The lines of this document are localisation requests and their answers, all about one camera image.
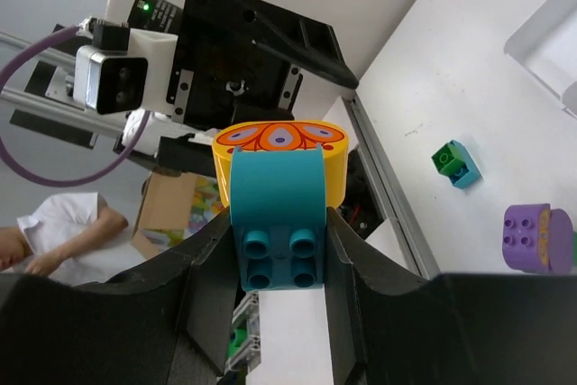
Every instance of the green object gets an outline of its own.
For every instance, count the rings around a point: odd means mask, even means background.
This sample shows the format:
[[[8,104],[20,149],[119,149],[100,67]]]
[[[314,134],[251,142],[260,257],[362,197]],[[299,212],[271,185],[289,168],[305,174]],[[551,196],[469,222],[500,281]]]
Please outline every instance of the green object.
[[[439,173],[452,176],[465,165],[465,160],[456,146],[447,143],[433,155],[433,163]]]
[[[243,345],[247,333],[244,328],[235,328],[231,333],[231,339],[228,342],[228,357],[233,356]]]

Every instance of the purple toy block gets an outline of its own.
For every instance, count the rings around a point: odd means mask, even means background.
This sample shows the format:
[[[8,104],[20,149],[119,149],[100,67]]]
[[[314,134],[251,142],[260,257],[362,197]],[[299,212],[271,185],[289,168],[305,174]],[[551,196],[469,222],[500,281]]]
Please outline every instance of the purple toy block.
[[[573,266],[573,224],[562,209],[551,211],[549,222],[549,269],[568,274]]]
[[[549,273],[550,205],[514,205],[505,212],[503,258],[513,270]]]
[[[566,274],[572,268],[573,228],[562,209],[547,203],[510,206],[503,226],[503,258],[514,270]]]

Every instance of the blue toy block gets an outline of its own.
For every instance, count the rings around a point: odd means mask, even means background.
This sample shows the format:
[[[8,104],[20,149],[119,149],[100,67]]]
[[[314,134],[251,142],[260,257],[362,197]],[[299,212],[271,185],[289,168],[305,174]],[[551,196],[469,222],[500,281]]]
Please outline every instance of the blue toy block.
[[[321,287],[326,232],[322,148],[235,149],[230,182],[231,224],[243,289]]]
[[[467,152],[467,149],[462,144],[456,140],[451,140],[449,143],[459,150],[465,162],[464,166],[449,176],[449,179],[454,187],[466,189],[481,178],[481,173],[472,160],[471,155],[469,155],[469,152]]]

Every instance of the person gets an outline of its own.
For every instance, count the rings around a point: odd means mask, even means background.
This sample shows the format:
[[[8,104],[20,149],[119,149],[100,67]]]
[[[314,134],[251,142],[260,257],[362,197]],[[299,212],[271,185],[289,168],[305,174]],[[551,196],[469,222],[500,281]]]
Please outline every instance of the person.
[[[0,229],[0,271],[68,285],[106,281],[144,261],[127,228],[126,218],[98,193],[51,196],[16,226]]]

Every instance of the white t-shirt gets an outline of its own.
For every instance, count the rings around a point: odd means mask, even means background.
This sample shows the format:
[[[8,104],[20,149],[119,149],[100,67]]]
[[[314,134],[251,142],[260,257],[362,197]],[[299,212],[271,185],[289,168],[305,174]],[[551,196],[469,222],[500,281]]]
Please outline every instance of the white t-shirt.
[[[14,265],[14,271],[24,272],[34,256],[54,250],[84,232],[98,217],[98,203],[105,204],[98,193],[57,194],[47,198],[32,215],[18,218],[18,227],[33,256]],[[104,282],[144,262],[130,244],[132,232],[129,227],[98,250],[65,260],[50,279],[72,286]]]

